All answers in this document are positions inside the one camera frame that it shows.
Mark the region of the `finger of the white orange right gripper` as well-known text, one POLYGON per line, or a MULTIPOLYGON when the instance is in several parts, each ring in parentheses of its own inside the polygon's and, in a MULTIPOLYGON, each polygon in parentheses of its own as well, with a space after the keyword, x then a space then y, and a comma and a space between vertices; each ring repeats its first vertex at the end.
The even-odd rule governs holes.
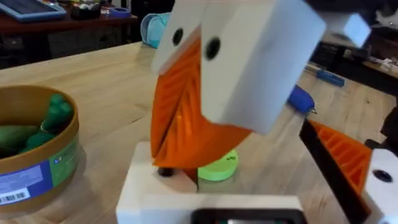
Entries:
POLYGON ((250 133, 267 133, 325 21, 305 1, 201 1, 200 109, 206 138, 193 159, 154 159, 193 169, 223 157, 250 133))
POLYGON ((176 1, 155 53, 150 131, 154 159, 193 159, 206 138, 200 109, 201 1, 176 1))

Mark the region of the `bare white left gripper left finger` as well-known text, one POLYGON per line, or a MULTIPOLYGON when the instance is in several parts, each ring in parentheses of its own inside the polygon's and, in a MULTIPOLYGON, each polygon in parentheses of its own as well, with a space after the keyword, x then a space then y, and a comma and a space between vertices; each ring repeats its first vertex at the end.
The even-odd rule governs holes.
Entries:
POLYGON ((182 205, 183 194, 198 187, 183 171, 170 177, 158 174, 152 165, 150 143, 139 142, 127 172, 116 207, 118 223, 190 223, 192 209, 182 205))

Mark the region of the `white orange left gripper right finger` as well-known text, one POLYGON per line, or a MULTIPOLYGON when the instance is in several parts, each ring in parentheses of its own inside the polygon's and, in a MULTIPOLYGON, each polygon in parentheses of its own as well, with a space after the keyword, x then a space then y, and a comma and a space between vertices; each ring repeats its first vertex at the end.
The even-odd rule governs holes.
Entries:
POLYGON ((349 223, 397 224, 397 149, 310 119, 299 137, 349 223))

